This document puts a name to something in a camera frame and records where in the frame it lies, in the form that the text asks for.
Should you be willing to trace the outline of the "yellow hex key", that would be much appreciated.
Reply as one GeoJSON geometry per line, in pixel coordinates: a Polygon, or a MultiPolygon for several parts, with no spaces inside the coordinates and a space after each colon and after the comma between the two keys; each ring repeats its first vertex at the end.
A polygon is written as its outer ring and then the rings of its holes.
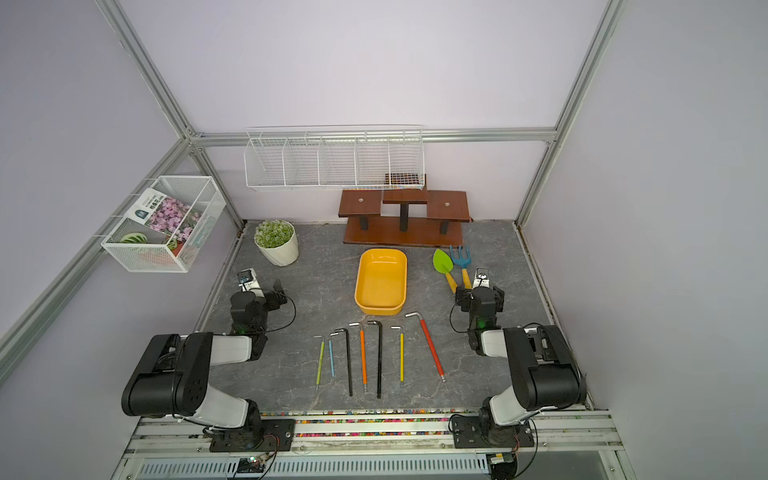
{"type": "Polygon", "coordinates": [[[400,325],[393,325],[391,329],[398,334],[399,339],[399,384],[405,384],[405,333],[400,325]]]}

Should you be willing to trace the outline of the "red long hex key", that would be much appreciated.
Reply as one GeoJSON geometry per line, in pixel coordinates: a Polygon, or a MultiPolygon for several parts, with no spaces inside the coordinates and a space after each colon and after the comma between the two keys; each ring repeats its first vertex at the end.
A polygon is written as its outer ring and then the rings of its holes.
{"type": "Polygon", "coordinates": [[[418,320],[419,325],[421,327],[421,330],[425,336],[425,340],[427,342],[430,354],[432,356],[433,362],[435,364],[436,371],[443,383],[447,381],[445,371],[443,369],[442,363],[440,361],[439,355],[437,353],[434,341],[432,339],[431,333],[429,331],[429,327],[427,325],[426,319],[417,311],[415,312],[409,312],[405,314],[406,318],[415,318],[418,320]]]}

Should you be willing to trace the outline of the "long black hex key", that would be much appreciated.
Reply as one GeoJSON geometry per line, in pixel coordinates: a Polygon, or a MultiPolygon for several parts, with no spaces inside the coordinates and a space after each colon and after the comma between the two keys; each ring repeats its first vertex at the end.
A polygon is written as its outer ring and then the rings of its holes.
{"type": "Polygon", "coordinates": [[[369,326],[375,326],[377,328],[378,333],[378,339],[377,339],[377,376],[376,376],[376,397],[377,399],[382,398],[382,381],[383,381],[383,375],[382,375],[382,364],[383,364],[383,325],[380,321],[377,320],[368,320],[366,322],[369,326]]]}

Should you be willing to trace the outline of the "orange hex key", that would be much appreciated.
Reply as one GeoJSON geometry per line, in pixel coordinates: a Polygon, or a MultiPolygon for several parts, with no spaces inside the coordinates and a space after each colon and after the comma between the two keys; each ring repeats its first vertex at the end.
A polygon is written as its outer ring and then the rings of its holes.
{"type": "Polygon", "coordinates": [[[359,331],[359,343],[360,343],[360,358],[361,358],[361,378],[364,392],[368,389],[368,369],[367,369],[367,353],[365,343],[365,330],[364,325],[361,322],[351,322],[349,327],[357,328],[359,331]]]}

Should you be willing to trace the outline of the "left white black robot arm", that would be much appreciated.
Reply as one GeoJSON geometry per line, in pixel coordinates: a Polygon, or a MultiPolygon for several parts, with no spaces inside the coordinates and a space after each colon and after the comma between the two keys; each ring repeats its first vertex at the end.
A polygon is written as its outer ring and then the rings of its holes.
{"type": "Polygon", "coordinates": [[[257,403],[209,383],[213,366],[255,362],[268,341],[268,314],[289,303],[280,281],[269,289],[247,279],[230,297],[231,331],[154,336],[121,397],[132,417],[178,417],[203,428],[212,453],[285,452],[295,421],[262,419],[257,403]]]}

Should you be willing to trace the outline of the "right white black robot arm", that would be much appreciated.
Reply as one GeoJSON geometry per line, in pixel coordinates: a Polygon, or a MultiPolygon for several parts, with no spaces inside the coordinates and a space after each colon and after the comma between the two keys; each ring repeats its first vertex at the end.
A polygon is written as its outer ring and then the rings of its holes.
{"type": "Polygon", "coordinates": [[[459,429],[457,447],[467,447],[470,434],[489,446],[515,446],[534,416],[586,401],[586,376],[559,327],[537,322],[500,327],[496,315],[503,310],[504,292],[497,287],[458,287],[454,304],[469,314],[470,348],[479,356],[506,359],[511,378],[502,393],[483,401],[477,420],[459,429]]]}

